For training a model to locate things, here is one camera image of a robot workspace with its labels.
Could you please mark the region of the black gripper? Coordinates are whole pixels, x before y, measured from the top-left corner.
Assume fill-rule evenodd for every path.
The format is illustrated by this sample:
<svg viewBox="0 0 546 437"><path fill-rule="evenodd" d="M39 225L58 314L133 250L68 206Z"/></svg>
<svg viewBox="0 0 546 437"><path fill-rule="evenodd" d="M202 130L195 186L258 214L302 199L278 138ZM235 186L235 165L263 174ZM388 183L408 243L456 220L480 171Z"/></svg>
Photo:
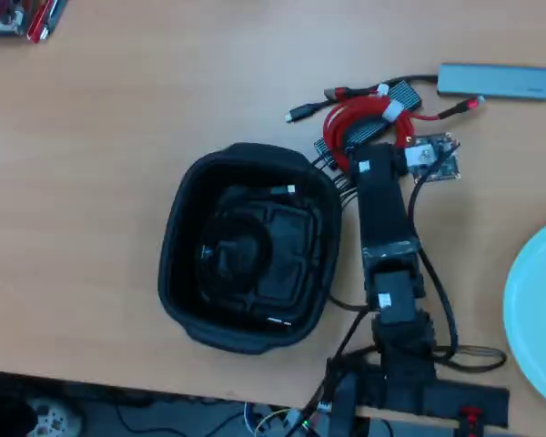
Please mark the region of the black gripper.
<svg viewBox="0 0 546 437"><path fill-rule="evenodd" d="M408 174L405 151L390 143L357 146L349 154L349 174L358 191L400 191L399 180Z"/></svg>

